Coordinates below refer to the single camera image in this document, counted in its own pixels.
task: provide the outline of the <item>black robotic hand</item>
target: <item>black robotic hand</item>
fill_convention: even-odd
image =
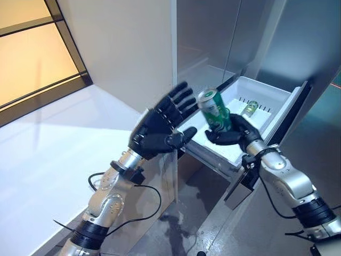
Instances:
[[[174,132],[174,129],[198,109],[192,94],[193,90],[183,82],[165,95],[136,126],[129,147],[150,160],[158,153],[172,152],[189,142],[197,133],[195,127],[183,133]]]
[[[208,140],[217,145],[239,144],[241,150],[246,152],[246,147],[255,140],[262,140],[258,130],[242,116],[230,115],[233,130],[221,133],[205,131]]]

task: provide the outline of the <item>drawer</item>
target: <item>drawer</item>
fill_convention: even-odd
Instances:
[[[280,142],[307,96],[305,93],[302,98],[302,93],[307,91],[304,89],[308,88],[306,85],[307,82],[296,87],[292,92],[287,92],[247,77],[239,77],[221,91],[221,96],[231,113],[235,114],[241,114],[248,101],[257,101],[258,109],[250,118],[246,117],[246,119],[258,128],[266,143],[270,140],[273,141],[274,135],[278,137],[277,142]],[[295,113],[290,113],[298,99],[300,102],[298,106],[296,104]],[[285,127],[281,127],[278,134],[278,129],[283,121],[285,121]],[[218,146],[208,141],[205,135],[208,124],[200,110],[197,110],[178,130],[183,131],[190,126],[196,127],[198,132],[186,145],[184,151],[230,182],[241,176],[241,158],[244,153],[238,145]]]

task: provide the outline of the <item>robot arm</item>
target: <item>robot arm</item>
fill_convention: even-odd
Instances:
[[[123,210],[128,191],[144,180],[143,163],[159,153],[180,149],[197,132],[194,127],[183,133],[174,132],[197,109],[192,93],[186,82],[181,83],[145,113],[131,134],[128,150],[118,161],[110,163],[111,167],[102,176],[81,223],[59,256],[99,255],[109,228]]]
[[[233,131],[206,131],[207,138],[218,145],[239,144],[240,148],[260,161],[259,176],[272,185],[293,210],[312,241],[341,234],[341,219],[319,196],[308,176],[295,169],[276,148],[268,147],[258,130],[243,117],[231,114]]]

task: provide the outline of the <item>window frame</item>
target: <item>window frame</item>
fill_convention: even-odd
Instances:
[[[50,17],[44,17],[36,20],[27,21],[21,24],[13,25],[0,29],[0,37],[19,33],[24,30],[36,28],[54,23],[57,30],[74,62],[78,73],[56,81],[36,91],[25,94],[15,100],[0,106],[0,127],[30,113],[41,107],[44,107],[56,100],[59,100],[71,93],[92,85],[92,79],[85,67],[85,64],[79,54],[79,50],[71,36],[70,29],[65,21],[65,18],[60,10],[57,0],[44,0]]]

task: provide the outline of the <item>window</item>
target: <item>window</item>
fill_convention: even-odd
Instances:
[[[92,84],[56,0],[0,1],[0,127]]]

